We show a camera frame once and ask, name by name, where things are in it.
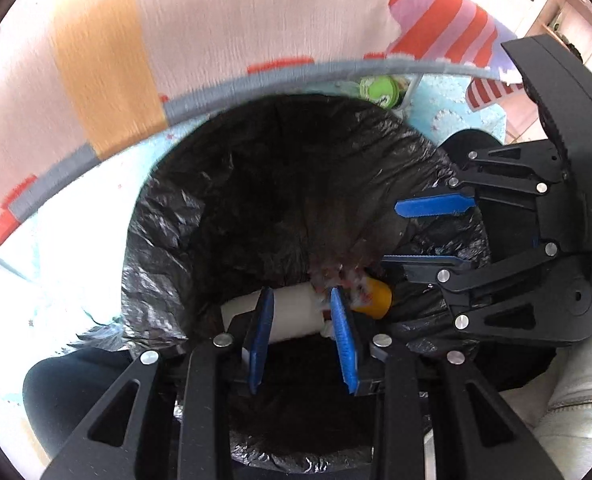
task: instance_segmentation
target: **silver bolt head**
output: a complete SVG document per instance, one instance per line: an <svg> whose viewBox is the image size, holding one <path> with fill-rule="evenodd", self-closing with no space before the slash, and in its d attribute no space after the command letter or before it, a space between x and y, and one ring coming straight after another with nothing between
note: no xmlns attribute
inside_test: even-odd
<svg viewBox="0 0 592 480"><path fill-rule="evenodd" d="M465 330L467 326L470 324L470 318L465 316L465 314L460 314L454 321L454 326L458 330Z"/></svg>
<svg viewBox="0 0 592 480"><path fill-rule="evenodd" d="M463 352L459 352L458 350L451 350L447 352L447 361L453 365L461 365L465 362L465 354L463 354Z"/></svg>
<svg viewBox="0 0 592 480"><path fill-rule="evenodd" d="M140 354L140 362L143 365L152 365L158 361L160 355L155 350L147 350Z"/></svg>
<svg viewBox="0 0 592 480"><path fill-rule="evenodd" d="M387 348L393 342L391 336L387 334L376 334L371 341L378 348Z"/></svg>
<svg viewBox="0 0 592 480"><path fill-rule="evenodd" d="M448 282L450 277L451 274L447 269L439 270L438 274L436 274L436 279L441 283Z"/></svg>
<svg viewBox="0 0 592 480"><path fill-rule="evenodd" d="M214 338L214 345L218 348L227 348L233 342L234 336L228 334L227 332L220 333Z"/></svg>
<svg viewBox="0 0 592 480"><path fill-rule="evenodd" d="M550 242L547 245L545 245L545 254L547 256L556 256L557 252L558 252L558 247L556 246L555 243Z"/></svg>

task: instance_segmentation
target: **trash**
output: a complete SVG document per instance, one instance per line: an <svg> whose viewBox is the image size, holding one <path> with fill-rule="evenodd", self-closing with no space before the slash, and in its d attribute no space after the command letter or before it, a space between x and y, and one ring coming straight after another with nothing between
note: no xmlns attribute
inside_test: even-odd
<svg viewBox="0 0 592 480"><path fill-rule="evenodd" d="M257 290L229 300L220 307L225 331L235 316L255 308L260 294ZM317 295L309 283L277 288L273 298L270 344L319 333L325 328L324 298Z"/></svg>
<svg viewBox="0 0 592 480"><path fill-rule="evenodd" d="M441 150L363 100L272 96L221 113L159 162L138 198L122 283L131 351L212 337L221 306L263 286L364 269L393 291L376 323L386 329L415 309L442 328L440 294L401 286L379 262L396 253L489 261L477 210L419 221L394 211L451 174ZM431 335L424 323L404 329L410 340ZM258 394L235 392L229 405L239 462L302 473L371 461L374 398L348 395L328 338L269 346Z"/></svg>
<svg viewBox="0 0 592 480"><path fill-rule="evenodd" d="M378 75L363 77L361 97L382 108L396 108L401 104L409 81L404 76Z"/></svg>

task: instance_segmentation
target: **crumpled plastic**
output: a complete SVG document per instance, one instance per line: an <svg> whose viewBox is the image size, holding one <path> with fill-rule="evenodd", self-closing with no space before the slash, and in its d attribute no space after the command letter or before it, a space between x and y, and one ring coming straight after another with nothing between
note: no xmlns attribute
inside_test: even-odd
<svg viewBox="0 0 592 480"><path fill-rule="evenodd" d="M130 349L214 336L220 305L262 286L367 268L393 286L385 329L406 332L411 345L425 338L415 350L433 351L429 336L446 314L440 294L378 262L396 253L489 260L477 210L420 221L394 211L451 174L444 152L361 100L272 96L221 113L160 161L138 198L122 280ZM410 295L425 306L414 312ZM258 394L229 400L239 462L303 473L371 461L374 399L346 393L329 339L272 345Z"/></svg>

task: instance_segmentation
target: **yellow cap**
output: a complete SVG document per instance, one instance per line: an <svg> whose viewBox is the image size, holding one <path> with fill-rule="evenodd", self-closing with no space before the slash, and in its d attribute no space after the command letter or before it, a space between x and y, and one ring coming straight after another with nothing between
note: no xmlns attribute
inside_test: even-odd
<svg viewBox="0 0 592 480"><path fill-rule="evenodd" d="M371 304L355 308L356 312L362 312L374 319L382 319L391 306L391 289L387 283L373 278L367 278L367 286L371 295Z"/></svg>

